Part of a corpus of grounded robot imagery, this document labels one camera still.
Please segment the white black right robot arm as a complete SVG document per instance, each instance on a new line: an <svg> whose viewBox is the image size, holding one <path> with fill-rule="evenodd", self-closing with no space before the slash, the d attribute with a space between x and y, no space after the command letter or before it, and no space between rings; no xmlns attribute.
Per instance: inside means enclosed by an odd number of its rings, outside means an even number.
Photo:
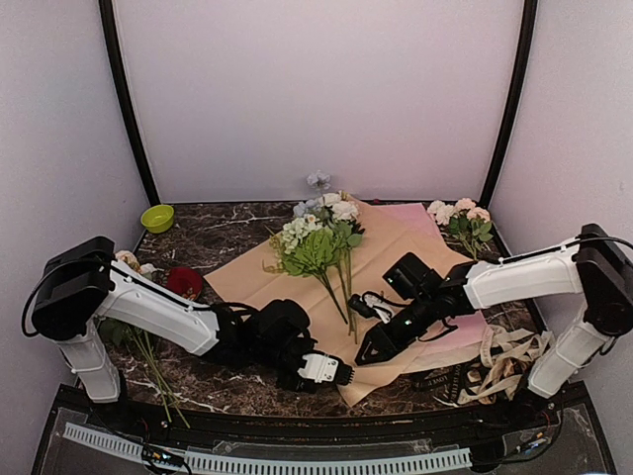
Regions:
<svg viewBox="0 0 633 475"><path fill-rule="evenodd" d="M402 308L367 330L354 361L359 366L390 361L437 322L510 302L574 295L579 312L534 363L529 391L505 406L512 428L528 428L543 412L542 399L553 397L595 355L631 332L631 248L630 241L587 224L557 245L496 262L467 261L445 275L408 252L383 276L402 298Z"/></svg>

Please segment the white rose stem bunch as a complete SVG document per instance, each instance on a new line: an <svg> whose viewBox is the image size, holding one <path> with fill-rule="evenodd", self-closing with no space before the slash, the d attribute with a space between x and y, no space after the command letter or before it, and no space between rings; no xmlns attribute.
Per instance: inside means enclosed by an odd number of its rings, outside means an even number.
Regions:
<svg viewBox="0 0 633 475"><path fill-rule="evenodd" d="M352 251L360 245L365 233L360 224L360 209L357 203L345 192L330 193L322 196L322 216L335 237L338 262L336 270L344 299L343 309L348 325L348 334L358 342L358 325L355 311L352 309Z"/></svg>

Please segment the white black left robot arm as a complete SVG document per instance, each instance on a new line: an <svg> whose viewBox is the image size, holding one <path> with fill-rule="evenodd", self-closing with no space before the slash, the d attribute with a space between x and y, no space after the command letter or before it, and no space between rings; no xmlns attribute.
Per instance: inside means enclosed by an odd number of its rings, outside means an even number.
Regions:
<svg viewBox="0 0 633 475"><path fill-rule="evenodd" d="M219 365L254 361L276 370L282 388L312 392L345 386L354 371L316 348L307 312L292 300L262 309L187 300L116 258L107 237L93 237L53 258L24 305L21 330L54 342L102 417L118 431L139 423L138 407L122 394L124 379L110 360L96 321L111 319L168 340Z"/></svg>

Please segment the green hydrangea leaf bunch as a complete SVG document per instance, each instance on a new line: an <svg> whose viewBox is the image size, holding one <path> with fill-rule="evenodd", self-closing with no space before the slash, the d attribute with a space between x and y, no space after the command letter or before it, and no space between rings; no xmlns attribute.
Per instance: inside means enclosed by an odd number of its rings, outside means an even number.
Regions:
<svg viewBox="0 0 633 475"><path fill-rule="evenodd" d="M343 253L353 227L345 220L322 220L307 214L286 223L281 232L268 240L275 262L262 263L265 272L293 277L314 277L325 289L342 320L351 327L349 312L339 302L328 271L335 268L342 276Z"/></svg>

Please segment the blue flower stem bunch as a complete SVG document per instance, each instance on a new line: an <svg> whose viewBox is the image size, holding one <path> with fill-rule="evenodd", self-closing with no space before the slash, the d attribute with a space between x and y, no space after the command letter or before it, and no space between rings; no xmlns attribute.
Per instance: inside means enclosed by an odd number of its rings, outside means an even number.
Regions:
<svg viewBox="0 0 633 475"><path fill-rule="evenodd" d="M316 192L316 195L312 199L302 201L294 207L294 210L293 210L294 218L292 219L292 221L295 218L302 217L307 214L314 214L317 217L324 220L322 216L322 211L323 211L323 204L322 204L322 199L321 199L322 196L330 194L330 193L338 193L338 192L344 192L344 191L331 190L330 189L330 186L331 186L330 175L320 170L309 174L308 177L306 178L306 181L307 181L308 186ZM343 304L344 299L343 299L341 288L340 288L340 281L337 274L337 270L331 267L328 271L328 274L333 284L336 297L339 299L339 302Z"/></svg>

